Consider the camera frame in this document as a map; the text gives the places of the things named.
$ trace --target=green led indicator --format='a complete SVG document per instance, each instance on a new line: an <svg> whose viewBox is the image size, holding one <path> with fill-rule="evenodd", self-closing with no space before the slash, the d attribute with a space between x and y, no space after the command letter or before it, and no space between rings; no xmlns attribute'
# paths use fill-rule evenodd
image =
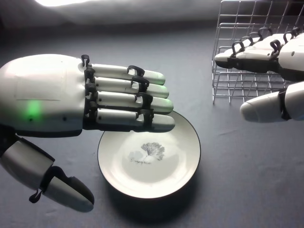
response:
<svg viewBox="0 0 304 228"><path fill-rule="evenodd" d="M41 120L41 101L37 101L37 100L28 101L25 118L29 121Z"/></svg>

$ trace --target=wire grid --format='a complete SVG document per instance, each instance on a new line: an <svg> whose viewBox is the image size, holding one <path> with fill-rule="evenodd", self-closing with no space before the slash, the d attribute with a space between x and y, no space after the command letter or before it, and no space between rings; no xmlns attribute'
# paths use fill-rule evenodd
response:
<svg viewBox="0 0 304 228"><path fill-rule="evenodd" d="M224 0L221 2L212 55L213 103L216 97L248 99L286 88L291 82L279 74L256 74L218 67L214 56L231 48L234 41L267 26L273 33L285 33L303 25L304 1Z"/></svg>

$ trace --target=plate rim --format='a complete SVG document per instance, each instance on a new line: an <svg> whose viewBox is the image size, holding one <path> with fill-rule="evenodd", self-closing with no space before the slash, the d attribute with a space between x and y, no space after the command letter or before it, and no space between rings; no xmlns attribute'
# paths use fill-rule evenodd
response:
<svg viewBox="0 0 304 228"><path fill-rule="evenodd" d="M99 170L100 170L102 176L103 176L104 179L108 182L108 184L111 185L112 188L114 188L115 190L119 191L121 194L123 194L123 195L125 195L125 196L128 196L128 197L131 197L131 198L134 198L134 199L155 200L155 199L161 199L161 198L170 196L170 195L172 195L172 194L178 192L179 190L181 190L183 187L185 187L185 186L189 183L189 181L192 179L192 177L193 177L193 176L195 175L195 173L197 172L198 167L199 167L199 165L200 165L200 160L201 160L201 144L200 144L200 138L199 138L199 135L198 135L196 129L194 128L194 126L190 123L190 121L189 121L187 118L185 118L182 114L180 114L180 113L178 113L178 112L176 112L176 111L172 111L172 112L173 112L173 113L176 113L176 114L178 114L178 115L180 115L181 117L183 117L183 118L190 124L190 126L193 128L193 130L194 130L194 132L195 132L195 134L196 134L196 136L197 136L197 138L198 138L198 141L199 141L199 155L200 155L200 156L199 156L199 162L198 162L198 165L196 166L195 171L193 172L192 176L189 178L189 180L187 180L187 182L186 182L184 185L182 185L179 189L176 189L175 191L173 191L173 192L171 192L171 193L169 193L169 194L166 194L166 195L163 195L163 196L159 196L159 197L153 197L153 198L142 198L142 197L131 196L131 195L129 195L129 194L126 194L126 193L124 193L124 192L118 190L118 189L115 188L115 187L110 183L110 181L105 177L104 173L103 173L102 170L101 170L100 163L99 163L99 145L100 145L100 142L101 142L101 140L102 140L102 138L103 138L103 135L107 132L107 131L104 131L103 134L102 134L101 137L100 137L100 140L99 140L99 143L98 143L98 147L97 147L97 163L98 163L98 167L99 167Z"/></svg>

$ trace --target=white light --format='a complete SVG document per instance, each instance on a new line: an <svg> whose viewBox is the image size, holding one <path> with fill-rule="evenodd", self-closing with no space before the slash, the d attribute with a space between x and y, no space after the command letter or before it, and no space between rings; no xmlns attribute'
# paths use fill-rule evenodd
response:
<svg viewBox="0 0 304 228"><path fill-rule="evenodd" d="M43 6L64 6L64 5L70 5L74 3L83 3L87 1L97 1L97 0L35 0L39 4Z"/></svg>

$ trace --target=round ceramic plate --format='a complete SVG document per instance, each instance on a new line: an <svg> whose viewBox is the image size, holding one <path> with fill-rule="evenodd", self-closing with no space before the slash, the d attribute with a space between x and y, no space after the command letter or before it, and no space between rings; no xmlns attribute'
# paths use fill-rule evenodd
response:
<svg viewBox="0 0 304 228"><path fill-rule="evenodd" d="M136 198L170 195L193 176L200 141L193 126L177 112L167 133L105 132L98 146L99 168L118 191Z"/></svg>

